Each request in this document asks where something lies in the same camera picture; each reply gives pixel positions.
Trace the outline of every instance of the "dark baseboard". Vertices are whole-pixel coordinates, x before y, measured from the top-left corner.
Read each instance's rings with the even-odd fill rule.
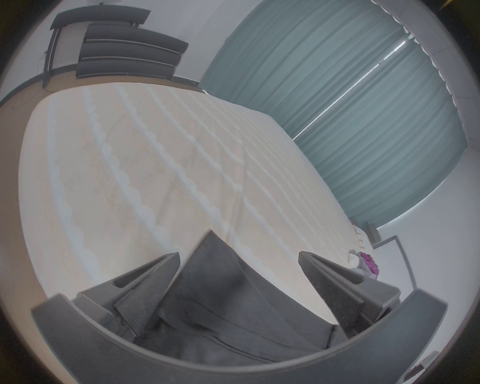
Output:
[[[198,83],[199,83],[198,81],[185,79],[184,77],[179,77],[179,76],[173,76],[172,82],[183,84],[183,85],[189,85],[191,87],[198,87]]]
[[[60,75],[65,72],[71,72],[75,71],[77,68],[77,64],[71,64],[71,65],[65,65],[63,67],[58,67],[55,69],[52,69],[51,76],[55,75]],[[8,100],[10,100],[12,97],[14,97],[17,93],[20,91],[23,91],[25,88],[28,88],[29,86],[35,84],[36,82],[42,81],[43,79],[43,73],[38,74],[37,76],[32,77],[31,79],[28,79],[27,81],[21,83],[18,87],[10,91],[1,101],[0,101],[0,107],[5,104]]]

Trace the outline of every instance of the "floor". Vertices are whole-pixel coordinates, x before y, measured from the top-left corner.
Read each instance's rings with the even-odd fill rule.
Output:
[[[63,383],[76,381],[48,348],[30,314],[47,297],[30,263],[22,232],[18,205],[20,149],[30,114],[40,100],[62,89],[109,82],[162,84],[201,92],[167,80],[135,76],[76,79],[75,72],[67,72],[52,77],[46,89],[41,88],[41,82],[35,83],[0,107],[0,306],[27,349]]]

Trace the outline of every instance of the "mattress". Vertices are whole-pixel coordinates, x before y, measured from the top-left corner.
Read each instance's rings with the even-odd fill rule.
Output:
[[[213,230],[337,324],[298,253],[348,267],[348,251],[359,250],[329,188],[271,117],[162,85],[98,84],[42,100],[24,135],[19,203],[49,297],[73,298],[165,253],[185,263]]]

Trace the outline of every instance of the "curtain fold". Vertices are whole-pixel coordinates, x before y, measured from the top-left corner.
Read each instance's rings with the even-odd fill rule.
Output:
[[[391,15],[368,0],[264,0],[200,87],[293,138],[402,41],[295,141],[346,214],[380,226],[433,191],[467,146],[444,81]]]

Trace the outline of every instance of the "tan floor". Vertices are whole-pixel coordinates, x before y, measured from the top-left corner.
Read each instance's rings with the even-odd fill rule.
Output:
[[[46,300],[34,273],[25,246],[18,205],[18,164],[24,131],[30,114],[50,93],[87,84],[140,82],[198,90],[167,80],[105,76],[76,79],[75,72],[51,78],[47,89],[41,82],[17,93],[0,107],[0,305],[24,344],[56,377],[64,383],[76,381],[63,368],[44,342],[30,310]]]

